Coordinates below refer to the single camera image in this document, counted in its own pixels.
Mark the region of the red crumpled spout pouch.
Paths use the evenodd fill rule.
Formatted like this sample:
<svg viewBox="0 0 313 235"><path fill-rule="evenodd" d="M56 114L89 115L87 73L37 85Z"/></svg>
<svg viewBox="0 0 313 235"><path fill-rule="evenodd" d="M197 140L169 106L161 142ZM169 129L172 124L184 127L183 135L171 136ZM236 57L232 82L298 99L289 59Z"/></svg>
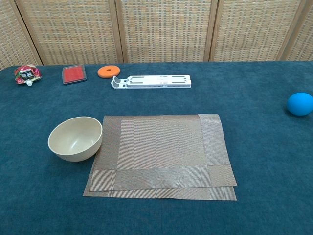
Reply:
<svg viewBox="0 0 313 235"><path fill-rule="evenodd" d="M15 82L18 85L32 86L33 82L42 78L40 70L33 64L22 65L14 70Z"/></svg>

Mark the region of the brown woven placemat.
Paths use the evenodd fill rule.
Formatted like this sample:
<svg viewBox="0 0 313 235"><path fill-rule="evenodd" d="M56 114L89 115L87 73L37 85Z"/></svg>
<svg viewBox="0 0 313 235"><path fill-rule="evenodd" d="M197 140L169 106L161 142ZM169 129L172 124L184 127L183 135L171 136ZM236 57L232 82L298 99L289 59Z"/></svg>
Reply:
<svg viewBox="0 0 313 235"><path fill-rule="evenodd" d="M236 200L218 114L105 116L85 196Z"/></svg>

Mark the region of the orange foam disc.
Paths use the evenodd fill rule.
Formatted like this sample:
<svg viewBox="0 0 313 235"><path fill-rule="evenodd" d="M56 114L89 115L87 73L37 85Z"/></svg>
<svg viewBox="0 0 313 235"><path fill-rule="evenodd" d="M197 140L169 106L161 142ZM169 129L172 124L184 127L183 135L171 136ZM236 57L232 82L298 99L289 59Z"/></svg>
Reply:
<svg viewBox="0 0 313 235"><path fill-rule="evenodd" d="M120 68L115 65L107 65L98 69L97 74L100 78L108 79L118 76L120 74Z"/></svg>

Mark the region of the beige round bowl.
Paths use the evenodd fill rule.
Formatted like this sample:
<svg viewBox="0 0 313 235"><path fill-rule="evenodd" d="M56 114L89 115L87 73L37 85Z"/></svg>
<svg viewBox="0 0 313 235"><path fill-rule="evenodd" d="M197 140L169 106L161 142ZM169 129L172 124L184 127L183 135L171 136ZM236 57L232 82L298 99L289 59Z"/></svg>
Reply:
<svg viewBox="0 0 313 235"><path fill-rule="evenodd" d="M81 116L68 119L55 127L48 137L47 144L59 158L80 162L98 151L102 137L102 124L93 117Z"/></svg>

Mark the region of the blue carpet table cover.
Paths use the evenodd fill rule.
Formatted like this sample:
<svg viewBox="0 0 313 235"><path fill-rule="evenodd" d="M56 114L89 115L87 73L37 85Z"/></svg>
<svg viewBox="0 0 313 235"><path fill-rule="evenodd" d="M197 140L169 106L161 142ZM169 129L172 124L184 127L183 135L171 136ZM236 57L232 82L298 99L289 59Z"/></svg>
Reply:
<svg viewBox="0 0 313 235"><path fill-rule="evenodd" d="M115 90L85 65L17 85L0 70L0 235L313 235L313 113L286 109L313 95L313 61L125 63L120 77L188 74L190 89ZM50 132L78 116L220 115L237 201L84 197L92 159L64 161Z"/></svg>

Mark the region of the red ink pad case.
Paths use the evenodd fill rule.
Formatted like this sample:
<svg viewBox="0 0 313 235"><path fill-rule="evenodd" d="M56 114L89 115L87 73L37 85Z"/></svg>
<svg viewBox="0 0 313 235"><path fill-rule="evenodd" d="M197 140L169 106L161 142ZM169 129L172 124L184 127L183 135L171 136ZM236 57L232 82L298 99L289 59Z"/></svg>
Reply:
<svg viewBox="0 0 313 235"><path fill-rule="evenodd" d="M84 82L86 80L87 77L84 65L73 65L62 69L62 83L64 85Z"/></svg>

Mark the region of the white folding laptop stand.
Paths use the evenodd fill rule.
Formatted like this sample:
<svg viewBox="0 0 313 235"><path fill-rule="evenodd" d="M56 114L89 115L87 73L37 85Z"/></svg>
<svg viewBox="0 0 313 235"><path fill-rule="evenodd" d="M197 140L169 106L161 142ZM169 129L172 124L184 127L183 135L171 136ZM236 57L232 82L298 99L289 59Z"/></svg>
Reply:
<svg viewBox="0 0 313 235"><path fill-rule="evenodd" d="M114 76L111 86L114 89L188 89L192 83L189 75L134 75L124 79Z"/></svg>

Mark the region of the woven bamboo screen panel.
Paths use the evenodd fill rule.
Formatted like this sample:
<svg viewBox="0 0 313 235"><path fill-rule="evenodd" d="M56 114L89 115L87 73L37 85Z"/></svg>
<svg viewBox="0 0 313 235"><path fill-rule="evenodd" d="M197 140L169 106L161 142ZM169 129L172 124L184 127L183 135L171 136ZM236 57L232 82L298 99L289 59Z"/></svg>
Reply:
<svg viewBox="0 0 313 235"><path fill-rule="evenodd" d="M219 0L114 0L124 63L209 61Z"/></svg>
<svg viewBox="0 0 313 235"><path fill-rule="evenodd" d="M276 56L280 61L313 60L313 0L301 0Z"/></svg>
<svg viewBox="0 0 313 235"><path fill-rule="evenodd" d="M280 60L305 2L218 0L209 60Z"/></svg>
<svg viewBox="0 0 313 235"><path fill-rule="evenodd" d="M122 63L116 0L14 0L44 65Z"/></svg>
<svg viewBox="0 0 313 235"><path fill-rule="evenodd" d="M14 0L0 0L0 70L42 65L40 56Z"/></svg>

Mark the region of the blue ball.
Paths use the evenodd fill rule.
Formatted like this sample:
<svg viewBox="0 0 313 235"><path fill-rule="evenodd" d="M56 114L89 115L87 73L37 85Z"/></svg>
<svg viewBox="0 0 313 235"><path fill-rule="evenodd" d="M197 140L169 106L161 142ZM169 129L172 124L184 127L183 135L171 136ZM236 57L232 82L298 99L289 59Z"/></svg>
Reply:
<svg viewBox="0 0 313 235"><path fill-rule="evenodd" d="M313 96L308 93L295 93L287 100L287 110L296 116L305 116L313 111Z"/></svg>

